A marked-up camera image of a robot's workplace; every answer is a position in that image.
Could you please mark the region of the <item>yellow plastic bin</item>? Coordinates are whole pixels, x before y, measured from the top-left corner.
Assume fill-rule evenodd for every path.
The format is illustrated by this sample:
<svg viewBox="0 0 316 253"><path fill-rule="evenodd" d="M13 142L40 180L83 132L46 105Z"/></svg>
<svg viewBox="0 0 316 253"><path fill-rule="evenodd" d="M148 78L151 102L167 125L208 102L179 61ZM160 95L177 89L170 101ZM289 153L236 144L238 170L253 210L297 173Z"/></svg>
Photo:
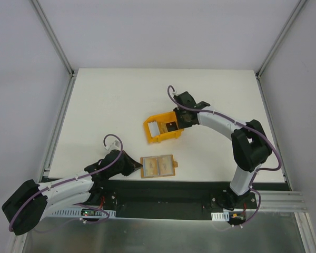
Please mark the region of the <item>yellow plastic bin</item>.
<svg viewBox="0 0 316 253"><path fill-rule="evenodd" d="M156 137L152 138L147 124L149 122L154 122L154 121L158 123L160 135L157 135ZM168 132L166 129L166 124L169 122L177 123L174 111L165 112L162 114L156 114L156 115L148 117L143 123L147 142L151 144L151 143L161 143L162 141L170 140L170 139L178 139L184 130L178 128L177 131Z"/></svg>

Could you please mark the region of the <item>orange leather card holder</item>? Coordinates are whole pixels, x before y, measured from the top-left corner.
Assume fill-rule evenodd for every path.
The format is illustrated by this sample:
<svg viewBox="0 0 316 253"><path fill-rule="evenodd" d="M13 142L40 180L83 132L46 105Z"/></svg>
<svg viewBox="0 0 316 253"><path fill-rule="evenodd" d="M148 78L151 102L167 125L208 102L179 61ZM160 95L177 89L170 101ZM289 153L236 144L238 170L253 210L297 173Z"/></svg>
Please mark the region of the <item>orange leather card holder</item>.
<svg viewBox="0 0 316 253"><path fill-rule="evenodd" d="M161 175L159 174L159 165L158 165L158 162L157 162L158 174L157 174L156 176L154 176L154 177L144 177L144 175L143 175L143 168L142 168L142 169L141 169L141 178L142 178L142 179L146 179L146 178L161 178L161 177L172 177L172 176L175 176L175 174L176 174L175 168L177 168L179 165L178 165L178 162L174 160L173 155L169 154L169 155L151 156L150 158L157 158L157 159L158 159L158 157L163 157L163 156L170 156L170 157L171 157L172 162L173 162L173 168L174 168L174 169L173 169L173 174L170 175L170 176L161 176ZM142 165L143 165L143 159L144 159L144 158L147 158L147 157L141 157L141 164L142 164Z"/></svg>

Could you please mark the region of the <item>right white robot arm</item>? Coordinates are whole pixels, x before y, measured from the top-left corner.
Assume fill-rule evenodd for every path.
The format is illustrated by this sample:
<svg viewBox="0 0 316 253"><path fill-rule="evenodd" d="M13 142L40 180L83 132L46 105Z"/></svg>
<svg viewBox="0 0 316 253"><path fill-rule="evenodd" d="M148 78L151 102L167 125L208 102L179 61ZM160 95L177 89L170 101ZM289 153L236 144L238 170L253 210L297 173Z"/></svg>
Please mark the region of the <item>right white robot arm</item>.
<svg viewBox="0 0 316 253"><path fill-rule="evenodd" d="M237 168L230 182L230 192L226 195L226 201L232 208L240 207L245 202L244 194L250 190L256 169L272 154L261 123L257 120L240 123L215 111L207 102L197 103L187 91L170 98L177 105L173 111L180 129L202 125L222 134L232 142Z"/></svg>

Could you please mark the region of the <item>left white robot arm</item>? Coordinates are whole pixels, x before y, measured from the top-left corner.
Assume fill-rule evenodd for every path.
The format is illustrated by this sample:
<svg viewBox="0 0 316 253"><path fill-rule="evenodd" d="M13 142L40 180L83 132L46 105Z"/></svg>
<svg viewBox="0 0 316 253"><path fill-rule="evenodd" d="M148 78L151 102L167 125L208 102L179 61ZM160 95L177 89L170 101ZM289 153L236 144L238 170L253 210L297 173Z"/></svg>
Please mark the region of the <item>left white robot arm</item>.
<svg viewBox="0 0 316 253"><path fill-rule="evenodd" d="M84 202L95 205L101 198L99 190L111 177L127 177L141 167L125 151L112 150L71 177L46 183L27 180L2 205L8 229L23 235L54 211Z"/></svg>

